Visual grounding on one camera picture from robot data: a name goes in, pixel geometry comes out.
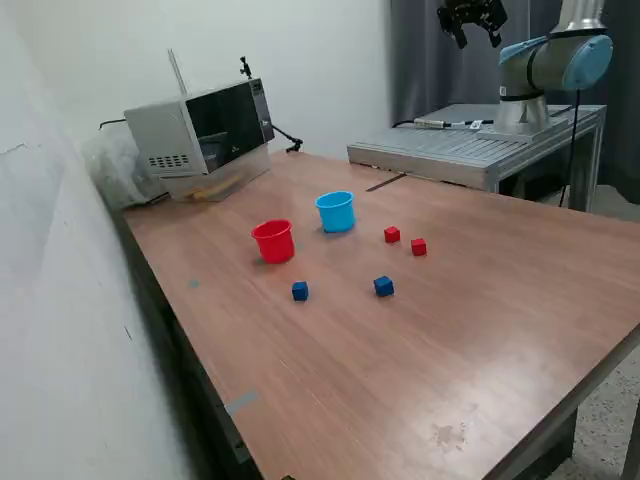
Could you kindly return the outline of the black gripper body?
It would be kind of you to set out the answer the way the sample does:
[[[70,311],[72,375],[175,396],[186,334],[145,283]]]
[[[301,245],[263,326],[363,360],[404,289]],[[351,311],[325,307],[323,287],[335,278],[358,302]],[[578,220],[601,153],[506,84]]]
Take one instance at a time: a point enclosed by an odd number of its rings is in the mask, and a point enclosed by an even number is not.
[[[475,24],[486,31],[497,31],[507,21],[506,10],[499,0],[447,0],[437,10],[444,31]]]

